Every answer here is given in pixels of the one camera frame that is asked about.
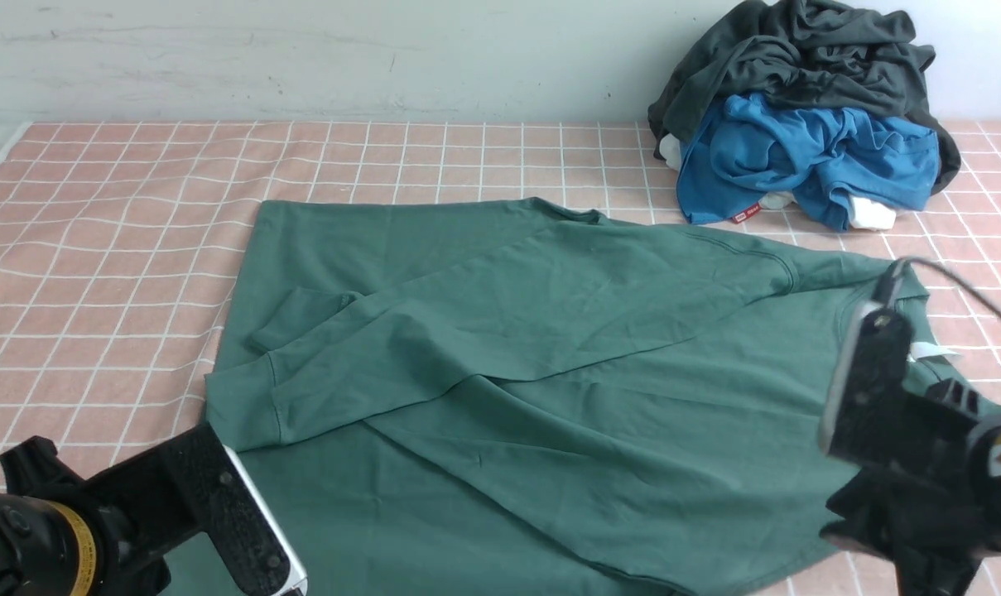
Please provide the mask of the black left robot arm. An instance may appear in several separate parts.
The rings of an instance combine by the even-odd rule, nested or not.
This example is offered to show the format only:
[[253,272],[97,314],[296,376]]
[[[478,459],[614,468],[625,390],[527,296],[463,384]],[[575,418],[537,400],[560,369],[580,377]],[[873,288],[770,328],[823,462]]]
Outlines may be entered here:
[[134,559],[132,520],[92,497],[50,439],[31,437],[0,464],[0,595],[160,595],[170,586],[170,566]]

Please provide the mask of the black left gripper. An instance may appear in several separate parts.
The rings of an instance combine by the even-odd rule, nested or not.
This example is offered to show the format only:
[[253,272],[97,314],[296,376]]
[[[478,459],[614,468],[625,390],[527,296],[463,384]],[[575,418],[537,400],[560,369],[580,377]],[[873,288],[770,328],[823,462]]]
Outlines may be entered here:
[[35,497],[53,508],[64,506],[73,532],[83,527],[90,533],[95,558],[91,585],[72,588],[73,595],[160,595],[171,583],[170,569],[163,559],[132,561],[133,543],[139,528],[110,497],[91,490],[61,463],[52,441],[35,436],[0,455],[0,465],[9,494]]

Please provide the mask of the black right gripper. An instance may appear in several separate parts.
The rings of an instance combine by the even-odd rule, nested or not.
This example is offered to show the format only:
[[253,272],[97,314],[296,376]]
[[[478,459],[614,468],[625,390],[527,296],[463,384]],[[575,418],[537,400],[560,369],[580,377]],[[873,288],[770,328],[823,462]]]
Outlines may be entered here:
[[954,378],[904,389],[893,459],[855,465],[821,538],[891,563],[902,595],[965,595],[1001,557],[1001,411]]

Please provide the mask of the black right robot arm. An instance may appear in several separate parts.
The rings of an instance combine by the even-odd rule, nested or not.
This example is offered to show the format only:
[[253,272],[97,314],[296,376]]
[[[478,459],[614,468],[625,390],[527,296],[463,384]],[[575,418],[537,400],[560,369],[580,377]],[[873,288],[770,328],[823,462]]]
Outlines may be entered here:
[[1001,557],[1001,415],[969,385],[832,387],[819,441],[858,471],[828,499],[821,538],[893,563],[900,594],[965,595]]

